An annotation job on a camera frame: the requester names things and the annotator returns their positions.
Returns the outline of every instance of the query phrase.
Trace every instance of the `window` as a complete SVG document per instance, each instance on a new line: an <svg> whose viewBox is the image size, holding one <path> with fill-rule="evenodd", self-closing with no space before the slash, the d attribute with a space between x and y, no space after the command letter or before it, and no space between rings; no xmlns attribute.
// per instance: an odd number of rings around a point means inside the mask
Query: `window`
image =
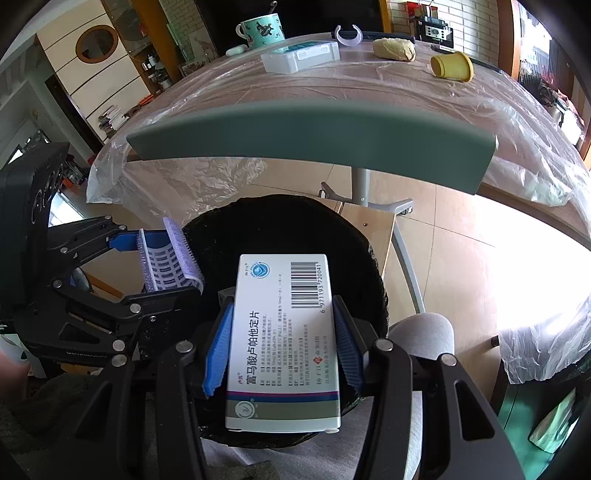
<svg viewBox="0 0 591 480"><path fill-rule="evenodd" d="M51 208L49 210L49 226L77 222L83 218L62 192L56 193L51 201Z"/></svg>
<svg viewBox="0 0 591 480"><path fill-rule="evenodd" d="M14 152L12 152L12 155L10 155L10 158L8 159L8 163L13 162L18 157L22 157L22 148L20 145L17 145L17 147L14 149Z"/></svg>

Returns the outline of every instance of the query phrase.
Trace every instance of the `wooden door frame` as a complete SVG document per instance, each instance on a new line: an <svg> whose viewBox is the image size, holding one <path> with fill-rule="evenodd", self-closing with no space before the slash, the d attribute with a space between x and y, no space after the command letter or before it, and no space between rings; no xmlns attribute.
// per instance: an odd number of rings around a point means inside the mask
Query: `wooden door frame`
<svg viewBox="0 0 591 480"><path fill-rule="evenodd" d="M499 10L499 68L514 80L519 77L521 21L517 0L497 0Z"/></svg>
<svg viewBox="0 0 591 480"><path fill-rule="evenodd" d="M388 8L388 4L386 3L386 0L378 0L378 2L384 33L392 33L392 19L390 18L390 9Z"/></svg>

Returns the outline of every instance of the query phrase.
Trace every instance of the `mug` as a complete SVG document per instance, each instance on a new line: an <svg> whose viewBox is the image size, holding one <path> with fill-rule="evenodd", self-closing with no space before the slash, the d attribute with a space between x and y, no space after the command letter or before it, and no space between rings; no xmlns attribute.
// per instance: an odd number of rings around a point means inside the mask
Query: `mug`
<svg viewBox="0 0 591 480"><path fill-rule="evenodd" d="M250 48L262 47L285 40L279 15L269 14L251 18L236 25L236 33L248 42Z"/></svg>

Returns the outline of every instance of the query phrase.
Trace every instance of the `brick wall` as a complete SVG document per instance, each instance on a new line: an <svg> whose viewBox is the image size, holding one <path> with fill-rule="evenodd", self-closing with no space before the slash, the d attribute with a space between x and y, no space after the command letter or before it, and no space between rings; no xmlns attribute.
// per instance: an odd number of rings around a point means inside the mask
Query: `brick wall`
<svg viewBox="0 0 591 480"><path fill-rule="evenodd" d="M160 0L160 5L169 23L177 32L181 48L189 59L193 60L189 35L205 26L197 5L193 0Z"/></svg>
<svg viewBox="0 0 591 480"><path fill-rule="evenodd" d="M392 29L410 33L407 4L389 0ZM499 59L499 12L496 0L434 0L439 18L453 28L454 48L494 65Z"/></svg>

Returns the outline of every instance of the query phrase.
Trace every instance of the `blue gripper pad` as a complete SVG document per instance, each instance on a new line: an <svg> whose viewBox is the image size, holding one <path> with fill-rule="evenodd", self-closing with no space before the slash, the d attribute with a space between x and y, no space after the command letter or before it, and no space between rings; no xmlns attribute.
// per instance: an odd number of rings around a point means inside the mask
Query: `blue gripper pad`
<svg viewBox="0 0 591 480"><path fill-rule="evenodd" d="M203 391L208 397L211 397L215 389L222 384L223 375L228 364L230 333L232 331L232 318L234 316L233 301L228 302L226 310L221 315L222 320L217 326L216 335L205 357Z"/></svg>
<svg viewBox="0 0 591 480"><path fill-rule="evenodd" d="M355 393L359 394L363 386L363 358L345 322L345 314L336 302L333 302L333 315L335 317L336 350L340 364L345 372L347 383L355 389Z"/></svg>

